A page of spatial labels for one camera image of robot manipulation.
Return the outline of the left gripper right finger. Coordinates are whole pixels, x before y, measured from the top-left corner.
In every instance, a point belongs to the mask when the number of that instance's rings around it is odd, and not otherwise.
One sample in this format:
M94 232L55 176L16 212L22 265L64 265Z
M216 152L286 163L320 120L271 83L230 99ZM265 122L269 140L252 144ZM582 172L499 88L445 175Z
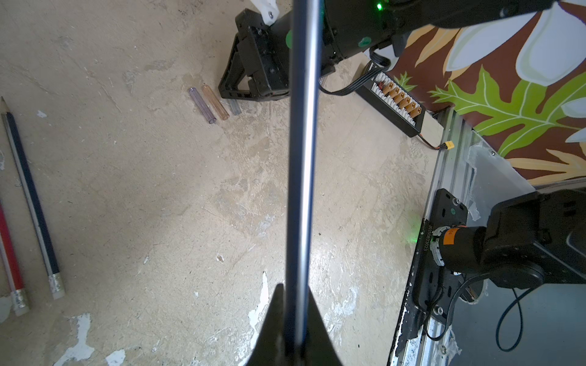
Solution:
M334 349L311 291L308 292L308 322L304 360L305 365L343 365Z

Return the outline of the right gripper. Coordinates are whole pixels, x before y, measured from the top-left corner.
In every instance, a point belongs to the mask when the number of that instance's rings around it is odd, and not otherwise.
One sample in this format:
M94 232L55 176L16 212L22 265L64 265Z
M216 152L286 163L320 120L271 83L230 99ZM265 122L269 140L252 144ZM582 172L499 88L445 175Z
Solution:
M287 98L292 13L268 26L261 14L245 9L236 17L236 25L237 35L218 86L221 97L249 101Z

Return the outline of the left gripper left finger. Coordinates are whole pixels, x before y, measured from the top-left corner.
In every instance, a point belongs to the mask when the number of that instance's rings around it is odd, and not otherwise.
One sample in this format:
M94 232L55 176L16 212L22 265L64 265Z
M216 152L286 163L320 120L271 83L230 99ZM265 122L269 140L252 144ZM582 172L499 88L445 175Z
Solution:
M284 294L284 285L276 285L259 337L246 366L285 364Z

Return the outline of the grey transparent pencil cap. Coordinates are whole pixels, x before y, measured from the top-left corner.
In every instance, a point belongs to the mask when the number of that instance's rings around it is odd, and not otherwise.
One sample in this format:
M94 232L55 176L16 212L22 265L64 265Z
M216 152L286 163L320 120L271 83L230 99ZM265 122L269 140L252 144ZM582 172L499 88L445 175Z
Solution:
M227 99L227 102L234 116L238 116L242 113L241 107L236 99Z

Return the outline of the orange transparent pencil cap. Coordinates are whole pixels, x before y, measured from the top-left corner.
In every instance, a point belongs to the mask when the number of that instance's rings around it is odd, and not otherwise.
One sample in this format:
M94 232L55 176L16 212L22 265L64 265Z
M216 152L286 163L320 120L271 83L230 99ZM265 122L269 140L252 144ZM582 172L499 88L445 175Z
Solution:
M204 93L204 97L206 97L206 99L211 103L212 108L215 110L218 117L221 120L227 120L230 115L227 113L227 110L221 104L220 100L216 97L212 88L208 84L204 84L202 86L202 91Z

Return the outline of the purple transparent pencil cap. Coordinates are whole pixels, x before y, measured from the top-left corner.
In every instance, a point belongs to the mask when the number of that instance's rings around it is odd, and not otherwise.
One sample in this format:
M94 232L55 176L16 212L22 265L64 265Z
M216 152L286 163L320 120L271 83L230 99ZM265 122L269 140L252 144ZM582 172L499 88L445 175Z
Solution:
M197 90L197 88L189 88L188 90L190 97L192 98L193 102L201 112L202 116L205 118L207 122L210 124L214 124L216 122L216 117L214 116L213 112L210 110L209 106Z

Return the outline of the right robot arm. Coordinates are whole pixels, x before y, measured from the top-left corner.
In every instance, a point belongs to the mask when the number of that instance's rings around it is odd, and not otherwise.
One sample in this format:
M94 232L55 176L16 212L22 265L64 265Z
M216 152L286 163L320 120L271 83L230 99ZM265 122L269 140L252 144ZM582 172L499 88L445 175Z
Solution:
M308 251L313 200L318 80L342 59L368 50L376 71L390 67L384 46L404 49L420 25L476 25L524 15L548 1L507 5L464 1L402 1L367 9L352 1L334 9L327 1L304 1L302 13L268 24L246 9L236 17L229 63L219 85L224 99L269 102L290 98L292 111L293 232L288 242ZM439 272L465 274L470 282L491 280L500 288L534 289L585 281L585 191L533 192L503 201L483 227L434 221L424 255Z

